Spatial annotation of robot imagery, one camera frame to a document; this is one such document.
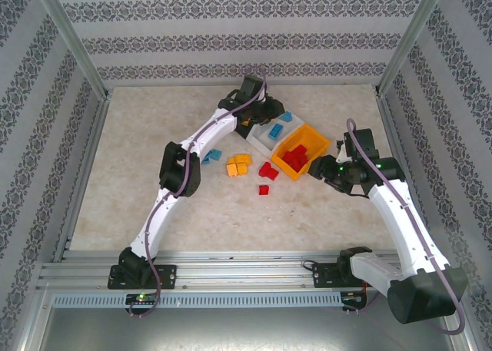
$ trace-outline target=metal sheet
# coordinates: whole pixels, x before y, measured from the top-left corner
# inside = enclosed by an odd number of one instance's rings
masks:
[[[380,301],[360,316],[333,308],[156,310],[53,309],[43,350],[445,351],[450,339],[427,323],[402,326]]]

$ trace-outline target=patterned wallpaper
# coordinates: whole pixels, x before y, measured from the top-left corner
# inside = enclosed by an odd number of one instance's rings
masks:
[[[420,0],[60,0],[107,87],[376,84]]]
[[[0,350],[50,261],[99,99],[40,0],[0,0]]]
[[[492,0],[440,0],[386,94],[424,219],[492,349]]]

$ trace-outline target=orange tray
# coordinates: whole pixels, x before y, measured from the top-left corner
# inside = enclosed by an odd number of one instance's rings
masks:
[[[297,180],[302,174],[306,173],[312,161],[317,157],[325,155],[330,141],[312,128],[309,124],[303,124],[293,134],[285,139],[271,156],[273,161],[280,169],[282,169],[290,178]],[[293,151],[298,145],[303,144],[307,151],[307,163],[296,172],[290,165],[282,160],[286,151]]]

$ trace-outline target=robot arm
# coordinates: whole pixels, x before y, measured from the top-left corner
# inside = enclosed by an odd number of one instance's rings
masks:
[[[282,103],[266,92],[264,81],[247,75],[241,88],[222,99],[198,131],[180,144],[170,142],[162,158],[160,188],[151,213],[131,246],[120,253],[118,265],[111,268],[109,283],[121,283],[125,288],[152,286],[148,261],[157,256],[176,207],[198,189],[201,159],[232,131],[246,138],[255,124],[266,124],[284,112]]]
[[[430,248],[430,256],[444,273],[458,299],[463,296],[467,287],[467,277],[463,269],[451,268],[446,257],[436,247],[415,209],[398,162],[392,157],[379,158],[371,130],[356,130],[354,135],[369,159],[402,196],[406,206],[402,205],[390,188],[369,167],[354,147],[348,133],[344,134],[344,141],[337,142],[340,151],[338,157],[319,157],[311,164],[309,174],[346,194],[351,194],[354,185],[361,185],[364,192],[362,196],[369,198],[386,223],[396,246],[401,268],[385,263],[367,248],[358,247],[342,251],[350,252],[351,255],[348,258],[347,255],[339,258],[345,260],[344,265],[339,267],[350,272],[341,275],[355,276],[383,293],[388,298],[392,313],[401,323],[451,315],[455,311],[454,303],[427,255],[405,211],[406,207],[410,209],[417,229]]]
[[[237,118],[233,114],[228,113],[227,109],[217,109],[211,118],[193,135],[182,141],[180,144],[170,143],[166,147],[161,165],[161,188],[158,191],[152,210],[162,201],[166,195],[168,198],[164,201],[155,215],[152,217],[148,230],[148,245],[151,257],[156,257],[159,243],[164,236],[167,222],[172,218],[172,213],[175,208],[185,200],[187,196],[191,196],[198,188],[200,183],[200,161],[212,149],[215,144],[225,135],[230,134],[237,125]],[[204,129],[208,124],[213,123],[211,127]],[[172,193],[181,186],[181,179],[176,174],[181,175],[181,165],[179,158],[185,157],[186,150],[190,147],[191,142],[196,138],[196,141],[191,145],[191,168],[190,177],[187,188],[184,190],[184,195],[175,197]],[[150,214],[144,223],[140,233],[131,243],[131,251],[137,257],[147,257],[145,252],[145,231]]]

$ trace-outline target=red block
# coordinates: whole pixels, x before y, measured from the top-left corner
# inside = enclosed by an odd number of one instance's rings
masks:
[[[301,163],[301,167],[303,167],[304,165],[306,165],[308,163],[308,157],[304,154],[298,156],[298,161],[299,163]]]
[[[268,178],[270,178],[271,180],[275,180],[275,178],[278,177],[278,171],[276,171],[274,168],[271,168],[269,171],[268,171],[268,175],[267,175]]]
[[[294,160],[294,158],[295,158],[295,156],[290,151],[285,151],[285,154],[282,157],[282,160],[285,163],[290,164],[290,163],[292,163],[292,161]]]
[[[289,164],[293,170],[295,170],[296,172],[299,172],[302,168],[301,166],[301,162],[298,160],[298,159],[294,159],[292,161],[292,164]]]
[[[303,144],[300,144],[299,146],[297,146],[293,151],[292,151],[292,154],[294,154],[296,157],[298,156],[301,156],[301,155],[304,155],[306,154],[306,151],[308,151],[306,149],[306,147],[303,145]]]
[[[270,187],[267,184],[261,184],[260,185],[260,195],[268,195],[269,190],[270,190]]]
[[[268,172],[270,171],[270,169],[271,169],[271,164],[266,162],[265,164],[263,164],[263,167],[260,168],[258,175],[260,177],[266,177],[268,176]]]

